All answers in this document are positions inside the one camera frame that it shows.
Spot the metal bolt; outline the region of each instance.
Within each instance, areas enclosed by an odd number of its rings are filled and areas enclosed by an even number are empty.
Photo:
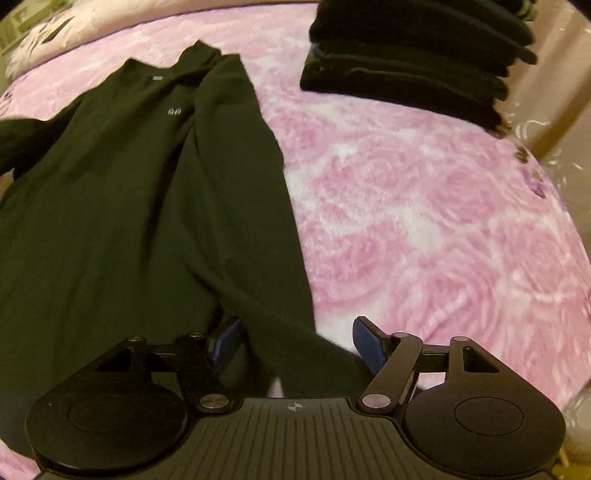
[[[382,395],[379,393],[372,393],[371,395],[366,395],[361,399],[361,403],[365,405],[367,408],[386,408],[390,405],[390,399],[386,395]]]
[[[220,395],[218,393],[212,393],[210,395],[205,395],[201,397],[199,403],[203,408],[208,410],[218,410],[220,408],[224,408],[230,403],[230,399],[228,399],[225,395]]]

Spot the black round pad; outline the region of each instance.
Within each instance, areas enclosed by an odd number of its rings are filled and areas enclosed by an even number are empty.
[[[456,407],[456,420],[469,432],[500,437],[521,427],[523,413],[508,400],[476,397],[464,400]]]
[[[62,468],[112,475],[161,456],[186,423],[183,400],[152,385],[145,391],[47,395],[29,412],[27,435],[36,454]]]
[[[404,414],[408,439],[427,459],[459,476],[517,476],[551,466],[565,426],[550,400],[533,388],[504,395],[500,387],[446,384],[421,393]]]

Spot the sweater sleeve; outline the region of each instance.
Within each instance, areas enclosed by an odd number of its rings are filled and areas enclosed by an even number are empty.
[[[14,169],[17,179],[33,168],[67,128],[82,97],[49,120],[0,120],[0,175]]]
[[[287,396],[359,395],[371,380],[363,361],[316,333],[283,156],[237,55],[203,79],[195,112],[196,161],[179,167],[194,198],[178,204],[190,268],[242,316]]]

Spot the ribbed black surface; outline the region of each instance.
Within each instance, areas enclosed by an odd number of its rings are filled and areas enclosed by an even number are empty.
[[[43,474],[43,480],[57,480]],[[164,462],[130,480],[452,480],[423,462],[389,420],[346,400],[249,398],[200,421]],[[531,480],[550,480],[540,473]]]

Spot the black sweater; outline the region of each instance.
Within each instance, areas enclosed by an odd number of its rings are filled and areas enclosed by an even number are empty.
[[[359,395],[358,357],[317,336],[280,148],[237,55],[128,60],[50,121],[0,122],[0,437],[30,454],[32,402],[128,336],[244,320],[224,383]]]

